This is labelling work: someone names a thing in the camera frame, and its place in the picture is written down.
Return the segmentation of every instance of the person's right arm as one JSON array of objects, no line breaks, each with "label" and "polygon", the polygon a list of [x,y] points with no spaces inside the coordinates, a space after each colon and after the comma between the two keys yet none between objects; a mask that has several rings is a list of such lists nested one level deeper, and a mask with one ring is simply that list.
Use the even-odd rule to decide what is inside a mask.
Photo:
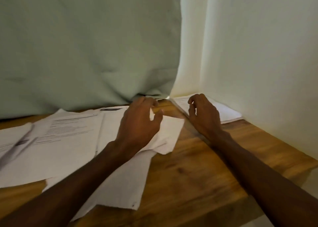
[{"label": "person's right arm", "polygon": [[221,129],[217,109],[204,94],[190,97],[189,119],[220,151],[239,181],[275,226],[318,226],[318,200],[260,161]]}]

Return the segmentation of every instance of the person's left arm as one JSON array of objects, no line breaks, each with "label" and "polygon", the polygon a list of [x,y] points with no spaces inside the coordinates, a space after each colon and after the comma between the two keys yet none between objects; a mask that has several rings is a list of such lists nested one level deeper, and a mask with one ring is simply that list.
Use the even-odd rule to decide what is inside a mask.
[{"label": "person's left arm", "polygon": [[162,111],[150,121],[153,98],[135,100],[121,120],[115,141],[85,166],[0,220],[2,227],[66,226],[90,195],[159,131]]}]

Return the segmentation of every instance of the wooden tabletop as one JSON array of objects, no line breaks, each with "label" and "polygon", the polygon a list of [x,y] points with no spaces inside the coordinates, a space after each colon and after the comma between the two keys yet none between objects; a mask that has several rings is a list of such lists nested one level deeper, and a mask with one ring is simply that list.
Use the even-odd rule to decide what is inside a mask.
[{"label": "wooden tabletop", "polygon": [[[205,143],[188,119],[168,100],[159,107],[167,116],[185,118],[172,153],[153,157],[141,205],[137,211],[96,206],[72,226],[198,226],[209,218],[217,225],[239,226],[261,214],[254,199],[240,186],[229,168]],[[0,129],[34,122],[30,116],[0,123]],[[245,120],[222,125],[245,149],[284,177],[301,185],[318,161]],[[41,193],[45,181],[0,189],[0,218]],[[254,214],[246,214],[252,209]]]}]

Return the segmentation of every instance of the curtain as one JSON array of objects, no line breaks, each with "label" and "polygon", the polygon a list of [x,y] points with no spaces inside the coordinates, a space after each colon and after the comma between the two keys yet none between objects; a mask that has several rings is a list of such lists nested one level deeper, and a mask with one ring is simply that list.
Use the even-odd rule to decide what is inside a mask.
[{"label": "curtain", "polygon": [[0,118],[165,98],[180,0],[1,0]]}]

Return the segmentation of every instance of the person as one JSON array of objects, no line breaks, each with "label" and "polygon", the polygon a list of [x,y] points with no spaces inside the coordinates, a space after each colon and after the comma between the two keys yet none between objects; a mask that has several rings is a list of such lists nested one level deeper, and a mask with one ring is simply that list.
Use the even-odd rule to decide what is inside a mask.
[{"label": "person", "polygon": [[[221,128],[217,109],[204,94],[189,99],[189,120],[217,149],[275,226],[318,226],[318,200],[242,148]],[[150,121],[153,98],[126,110],[115,141],[85,166],[0,220],[1,227],[66,226],[94,190],[159,131],[163,112]]]}]

